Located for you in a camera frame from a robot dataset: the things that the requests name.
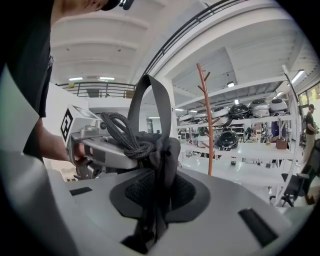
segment black mesh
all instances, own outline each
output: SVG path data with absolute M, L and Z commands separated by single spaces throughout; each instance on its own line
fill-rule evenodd
M 131 201 L 141 207 L 147 207 L 153 198 L 153 188 L 155 183 L 155 173 L 151 172 L 134 184 L 128 186 L 124 193 Z M 177 175 L 171 188 L 171 208 L 174 211 L 187 203 L 191 202 L 195 197 L 195 187 Z

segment coiled cord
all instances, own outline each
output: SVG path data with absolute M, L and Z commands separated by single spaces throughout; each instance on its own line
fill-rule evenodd
M 141 160 L 155 150 L 155 145 L 148 141 L 137 141 L 128 119 L 119 113 L 101 113 L 110 135 L 125 146 L 124 154 L 131 159 Z

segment railing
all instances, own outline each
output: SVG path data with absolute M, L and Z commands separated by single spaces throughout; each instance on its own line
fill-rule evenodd
M 203 11 L 199 12 L 196 16 L 191 18 L 188 22 L 186 22 L 182 27 L 180 27 L 160 48 L 160 50 L 153 57 L 149 65 L 146 67 L 143 75 L 149 74 L 149 72 L 155 67 L 155 65 L 160 61 L 160 59 L 166 54 L 167 51 L 186 33 L 188 33 L 195 26 L 205 21 L 210 16 L 236 4 L 245 2 L 246 0 L 222 0 L 219 1 Z
M 136 90 L 136 85 L 133 84 L 103 81 L 63 83 L 58 86 L 78 97 L 89 98 L 121 97 L 131 99 Z

